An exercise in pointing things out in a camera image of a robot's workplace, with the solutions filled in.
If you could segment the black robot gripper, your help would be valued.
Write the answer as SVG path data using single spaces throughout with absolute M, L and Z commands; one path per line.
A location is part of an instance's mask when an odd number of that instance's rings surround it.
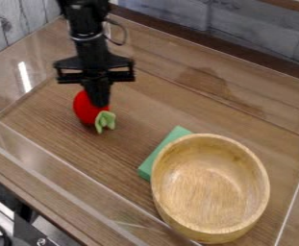
M 83 84 L 90 102 L 98 108 L 110 105 L 113 83 L 135 81 L 134 65 L 133 59 L 115 54 L 109 55 L 105 66 L 95 63 L 86 67 L 78 56 L 53 63 L 57 81 L 61 84 Z M 109 80 L 98 80 L 101 77 L 107 77 Z

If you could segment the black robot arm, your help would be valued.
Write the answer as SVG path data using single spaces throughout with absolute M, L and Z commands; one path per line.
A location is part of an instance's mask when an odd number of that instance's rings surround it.
M 110 0 L 61 0 L 61 7 L 77 55 L 53 64 L 57 80 L 81 84 L 91 104 L 103 108 L 110 105 L 113 84 L 135 81 L 135 62 L 110 51 L 103 23 L 125 27 L 109 18 Z

